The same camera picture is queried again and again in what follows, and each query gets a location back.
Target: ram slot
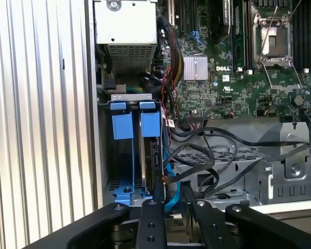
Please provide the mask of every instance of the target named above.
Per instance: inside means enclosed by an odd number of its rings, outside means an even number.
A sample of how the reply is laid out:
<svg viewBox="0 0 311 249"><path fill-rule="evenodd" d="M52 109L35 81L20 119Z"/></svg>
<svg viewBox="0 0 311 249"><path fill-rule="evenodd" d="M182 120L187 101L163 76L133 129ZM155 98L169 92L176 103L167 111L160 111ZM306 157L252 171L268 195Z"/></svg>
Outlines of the ram slot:
<svg viewBox="0 0 311 249"><path fill-rule="evenodd" d="M293 7L299 0L293 1ZM298 71L311 68L311 1L302 1L292 16L293 60Z"/></svg>

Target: dell logo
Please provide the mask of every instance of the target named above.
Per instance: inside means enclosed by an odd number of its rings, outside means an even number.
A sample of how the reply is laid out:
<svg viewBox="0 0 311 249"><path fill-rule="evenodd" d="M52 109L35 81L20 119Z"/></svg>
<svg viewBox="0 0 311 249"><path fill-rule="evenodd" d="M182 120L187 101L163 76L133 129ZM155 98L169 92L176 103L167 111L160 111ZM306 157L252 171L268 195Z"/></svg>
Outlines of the dell logo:
<svg viewBox="0 0 311 249"><path fill-rule="evenodd" d="M217 71L230 71L230 68L228 66L217 66Z"/></svg>

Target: chip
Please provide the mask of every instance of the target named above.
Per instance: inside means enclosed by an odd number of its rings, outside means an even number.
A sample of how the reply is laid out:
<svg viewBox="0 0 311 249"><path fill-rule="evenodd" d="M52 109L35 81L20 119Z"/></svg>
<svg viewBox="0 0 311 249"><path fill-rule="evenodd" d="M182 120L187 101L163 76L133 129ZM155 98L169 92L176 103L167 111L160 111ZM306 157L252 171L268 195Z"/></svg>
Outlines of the chip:
<svg viewBox="0 0 311 249"><path fill-rule="evenodd" d="M205 106L206 107L211 107L212 106L212 101L211 100L206 100L205 101Z"/></svg>
<svg viewBox="0 0 311 249"><path fill-rule="evenodd" d="M242 110L242 104L235 104L235 110Z"/></svg>

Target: screw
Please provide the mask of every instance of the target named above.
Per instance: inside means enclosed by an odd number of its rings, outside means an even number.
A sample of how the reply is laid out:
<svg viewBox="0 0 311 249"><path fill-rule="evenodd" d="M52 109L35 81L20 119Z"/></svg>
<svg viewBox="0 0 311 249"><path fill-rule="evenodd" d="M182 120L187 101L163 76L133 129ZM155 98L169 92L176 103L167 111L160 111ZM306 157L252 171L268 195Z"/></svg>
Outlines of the screw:
<svg viewBox="0 0 311 249"><path fill-rule="evenodd" d="M153 201L153 200L150 200L147 204L149 204L149 205L156 205L156 202L155 201Z"/></svg>
<svg viewBox="0 0 311 249"><path fill-rule="evenodd" d="M114 208L115 211L120 211L122 209L123 209L123 206L119 206L119 205Z"/></svg>
<svg viewBox="0 0 311 249"><path fill-rule="evenodd" d="M293 165L292 167L291 167L291 173L293 174L293 175L299 175L300 173L301 173L301 170L300 170L300 168L298 167L298 166L296 166L296 165Z"/></svg>
<svg viewBox="0 0 311 249"><path fill-rule="evenodd" d="M115 1L110 2L110 6L111 6L113 9L117 9L117 8L119 7L118 3L115 2Z"/></svg>
<svg viewBox="0 0 311 249"><path fill-rule="evenodd" d="M205 206L205 202L204 202L204 201L198 201L198 202L197 202L197 205L198 205L198 206Z"/></svg>
<svg viewBox="0 0 311 249"><path fill-rule="evenodd" d="M242 209L241 209L239 206L233 206L232 209L233 209L235 212L240 212L240 211L242 211Z"/></svg>

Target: label sticker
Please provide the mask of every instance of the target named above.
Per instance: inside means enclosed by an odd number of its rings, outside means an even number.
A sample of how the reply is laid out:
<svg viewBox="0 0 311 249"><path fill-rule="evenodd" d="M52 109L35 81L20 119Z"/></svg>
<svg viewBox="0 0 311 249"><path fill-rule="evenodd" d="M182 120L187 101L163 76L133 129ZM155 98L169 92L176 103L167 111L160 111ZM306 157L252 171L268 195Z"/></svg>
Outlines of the label sticker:
<svg viewBox="0 0 311 249"><path fill-rule="evenodd" d="M230 81L229 75L223 75L223 76L222 76L222 81L223 81L223 82L229 82L229 81Z"/></svg>
<svg viewBox="0 0 311 249"><path fill-rule="evenodd" d="M169 127L175 128L174 121L172 119L168 119L168 125Z"/></svg>
<svg viewBox="0 0 311 249"><path fill-rule="evenodd" d="M161 109L161 115L162 115L162 118L166 119L166 114L163 109Z"/></svg>

